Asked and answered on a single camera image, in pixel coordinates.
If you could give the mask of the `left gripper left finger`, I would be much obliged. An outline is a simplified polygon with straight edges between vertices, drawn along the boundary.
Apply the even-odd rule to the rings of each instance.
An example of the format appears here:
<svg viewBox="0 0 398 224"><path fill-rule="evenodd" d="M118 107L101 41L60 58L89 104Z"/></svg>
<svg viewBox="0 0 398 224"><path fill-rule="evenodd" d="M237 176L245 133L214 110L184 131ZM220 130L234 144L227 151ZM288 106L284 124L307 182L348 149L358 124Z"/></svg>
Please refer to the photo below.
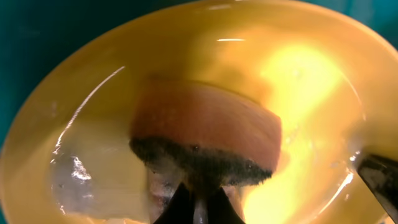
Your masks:
<svg viewBox="0 0 398 224"><path fill-rule="evenodd" d="M195 194L180 184L154 224L192 224L195 211Z"/></svg>

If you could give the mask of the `green and pink sponge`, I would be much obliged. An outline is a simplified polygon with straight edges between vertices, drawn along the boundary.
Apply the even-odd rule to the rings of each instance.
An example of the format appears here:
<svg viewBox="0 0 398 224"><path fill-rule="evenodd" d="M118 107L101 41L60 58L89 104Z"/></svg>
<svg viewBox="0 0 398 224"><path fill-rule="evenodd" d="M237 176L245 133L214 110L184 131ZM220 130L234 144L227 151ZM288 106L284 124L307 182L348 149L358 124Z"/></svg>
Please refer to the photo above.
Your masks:
<svg viewBox="0 0 398 224"><path fill-rule="evenodd" d="M280 157L280 118L237 94L201 83L151 82L137 94L130 148L161 174L192 185L256 185Z"/></svg>

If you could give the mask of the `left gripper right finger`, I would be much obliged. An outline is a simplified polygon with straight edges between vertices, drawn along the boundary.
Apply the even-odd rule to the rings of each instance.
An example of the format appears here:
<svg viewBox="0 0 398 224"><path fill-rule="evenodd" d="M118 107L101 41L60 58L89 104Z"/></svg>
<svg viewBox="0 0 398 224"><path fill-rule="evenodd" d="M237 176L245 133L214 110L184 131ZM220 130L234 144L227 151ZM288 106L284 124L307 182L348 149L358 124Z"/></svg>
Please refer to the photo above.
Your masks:
<svg viewBox="0 0 398 224"><path fill-rule="evenodd" d="M239 217L222 188L206 201L208 224L245 224Z"/></svg>

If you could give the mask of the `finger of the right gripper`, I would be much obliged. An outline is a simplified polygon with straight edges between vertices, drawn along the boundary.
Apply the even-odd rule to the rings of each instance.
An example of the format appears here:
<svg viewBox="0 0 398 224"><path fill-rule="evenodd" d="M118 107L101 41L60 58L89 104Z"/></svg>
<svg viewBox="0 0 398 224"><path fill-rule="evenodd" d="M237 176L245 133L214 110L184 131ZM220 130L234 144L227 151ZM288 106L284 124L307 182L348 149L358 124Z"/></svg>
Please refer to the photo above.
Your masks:
<svg viewBox="0 0 398 224"><path fill-rule="evenodd" d="M368 154L356 168L363 182L394 223L397 223L397 161Z"/></svg>

